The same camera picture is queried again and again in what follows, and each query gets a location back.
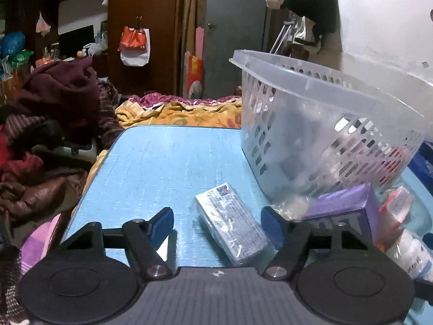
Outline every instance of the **blue table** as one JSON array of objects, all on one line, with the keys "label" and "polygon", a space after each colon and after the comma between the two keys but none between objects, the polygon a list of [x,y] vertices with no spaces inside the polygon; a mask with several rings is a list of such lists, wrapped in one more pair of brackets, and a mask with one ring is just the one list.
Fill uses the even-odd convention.
[{"label": "blue table", "polygon": [[[427,219],[426,225],[425,216],[421,216],[427,214],[426,207],[433,210],[432,196],[410,170],[403,172],[401,180],[416,195],[410,223],[420,229],[428,224],[431,227],[431,219]],[[175,247],[176,266],[228,266],[228,258],[211,243],[210,235],[199,223],[195,206],[197,194],[224,182],[237,191],[253,217],[260,221],[261,208],[268,200],[244,157],[239,130],[130,128],[119,137],[99,167],[66,237],[91,221],[100,221],[104,228],[116,228],[134,218],[149,219],[161,208],[170,206],[175,214],[177,235],[175,246],[169,249]],[[127,263],[121,250],[107,250],[107,255]],[[421,315],[413,315],[418,324],[430,325],[433,308],[427,305]],[[416,322],[407,319],[406,323]]]}]

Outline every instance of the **wrapped box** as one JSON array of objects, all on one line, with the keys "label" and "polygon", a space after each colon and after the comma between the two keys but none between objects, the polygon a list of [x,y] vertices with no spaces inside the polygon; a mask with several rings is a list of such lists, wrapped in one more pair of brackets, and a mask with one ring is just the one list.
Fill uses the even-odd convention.
[{"label": "wrapped box", "polygon": [[375,243],[379,225],[378,201],[371,185],[364,183],[321,195],[302,219],[317,228],[327,229],[345,223]]},{"label": "wrapped box", "polygon": [[234,265],[245,264],[268,245],[265,232],[227,183],[196,199],[201,218]]}]

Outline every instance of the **wooden wardrobe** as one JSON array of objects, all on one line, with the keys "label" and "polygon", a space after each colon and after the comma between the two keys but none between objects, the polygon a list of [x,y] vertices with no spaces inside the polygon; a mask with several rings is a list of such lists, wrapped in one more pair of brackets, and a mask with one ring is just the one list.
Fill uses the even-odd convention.
[{"label": "wooden wardrobe", "polygon": [[[35,26],[40,9],[49,9],[53,29],[57,29],[55,10],[63,0],[9,0],[6,31],[21,30],[26,35],[26,48],[36,51],[40,45]],[[133,27],[136,17],[142,17],[142,27],[150,33],[151,54],[143,67],[124,66],[117,51],[123,27]],[[157,91],[175,94],[175,79],[179,67],[175,67],[175,19],[176,0],[109,0],[108,4],[108,76],[122,94],[141,94]],[[56,42],[57,31],[50,36]]]}]

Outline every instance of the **plaid fabric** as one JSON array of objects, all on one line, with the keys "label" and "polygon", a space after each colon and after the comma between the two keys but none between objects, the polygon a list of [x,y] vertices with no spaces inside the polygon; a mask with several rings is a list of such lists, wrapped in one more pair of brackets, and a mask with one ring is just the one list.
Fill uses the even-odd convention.
[{"label": "plaid fabric", "polygon": [[8,319],[24,319],[25,311],[17,302],[17,283],[21,277],[19,249],[8,252],[6,260],[0,261],[0,325],[10,325]]},{"label": "plaid fabric", "polygon": [[99,94],[99,130],[102,134],[102,146],[110,149],[116,138],[124,131],[114,113],[113,106],[117,105],[119,93],[110,82],[98,81]]},{"label": "plaid fabric", "polygon": [[46,120],[47,119],[42,116],[9,115],[4,124],[4,130],[6,131],[9,143],[13,143],[27,131]]}]

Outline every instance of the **hanging plastic bag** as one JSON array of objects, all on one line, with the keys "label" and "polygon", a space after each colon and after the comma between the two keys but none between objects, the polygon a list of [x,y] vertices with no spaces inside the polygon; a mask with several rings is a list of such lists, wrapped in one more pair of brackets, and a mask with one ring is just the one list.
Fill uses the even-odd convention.
[{"label": "hanging plastic bag", "polygon": [[51,26],[44,21],[42,18],[42,13],[39,12],[39,20],[36,23],[36,33],[41,33],[41,35],[44,37],[50,32]]},{"label": "hanging plastic bag", "polygon": [[104,0],[104,1],[102,2],[102,6],[108,7],[108,0]]},{"label": "hanging plastic bag", "polygon": [[120,51],[120,59],[125,66],[141,67],[149,63],[150,35],[148,29],[143,29],[146,36],[145,48],[129,48]]},{"label": "hanging plastic bag", "polygon": [[141,17],[140,19],[137,17],[137,26],[135,28],[125,27],[123,29],[118,51],[126,49],[140,49],[145,52],[147,51],[147,34],[146,29],[141,27],[141,19]]},{"label": "hanging plastic bag", "polygon": [[6,34],[1,47],[2,58],[18,54],[24,49],[24,44],[25,36],[20,31]]}]

